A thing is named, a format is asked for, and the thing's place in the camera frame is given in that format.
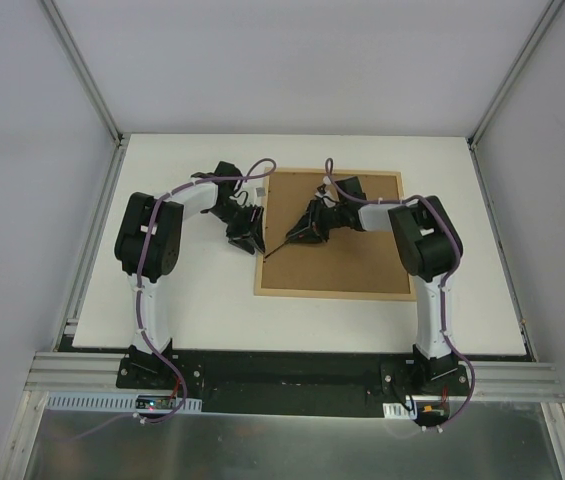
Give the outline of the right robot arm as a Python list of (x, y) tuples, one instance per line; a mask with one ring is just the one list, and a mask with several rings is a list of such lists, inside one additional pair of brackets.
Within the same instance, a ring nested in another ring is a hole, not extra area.
[(325, 243), (337, 228), (394, 235), (401, 264), (416, 287), (412, 382), (419, 392), (435, 394), (458, 369), (458, 355), (451, 346), (449, 290), (463, 255), (462, 242), (439, 198), (371, 201), (356, 176), (327, 176), (285, 242)]

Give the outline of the wooden picture frame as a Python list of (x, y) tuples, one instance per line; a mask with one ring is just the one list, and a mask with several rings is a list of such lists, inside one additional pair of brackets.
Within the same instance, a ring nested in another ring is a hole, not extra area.
[[(281, 168), (264, 181), (263, 233), (266, 253), (285, 240), (313, 198), (324, 173)], [(342, 300), (413, 301), (413, 279), (399, 259), (391, 232), (331, 231), (327, 243), (290, 244), (258, 258), (254, 293)]]

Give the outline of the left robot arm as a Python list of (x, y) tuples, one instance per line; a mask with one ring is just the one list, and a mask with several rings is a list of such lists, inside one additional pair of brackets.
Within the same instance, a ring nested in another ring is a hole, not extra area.
[(129, 197), (114, 244), (132, 288), (135, 333), (128, 349), (128, 375), (138, 374), (150, 388), (166, 387), (176, 373), (171, 363), (172, 335), (167, 325), (161, 286), (179, 259), (184, 222), (198, 214), (212, 214), (226, 226), (228, 243), (249, 255), (263, 254), (264, 209), (238, 197), (244, 184), (262, 179), (255, 170), (272, 159), (257, 161), (246, 173), (221, 161), (210, 173), (197, 172), (175, 189), (152, 196)]

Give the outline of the red handled screwdriver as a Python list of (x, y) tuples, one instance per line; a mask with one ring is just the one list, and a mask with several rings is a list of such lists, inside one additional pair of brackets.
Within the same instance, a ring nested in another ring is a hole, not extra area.
[(266, 260), (268, 258), (270, 258), (272, 255), (274, 255), (275, 253), (277, 253), (278, 251), (280, 251), (282, 248), (284, 248), (285, 246), (289, 245), (290, 243), (292, 243), (291, 239), (287, 238), (285, 239), (284, 242), (282, 242), (279, 246), (275, 247), (273, 250), (271, 250), (270, 252), (266, 253), (263, 256), (263, 259)]

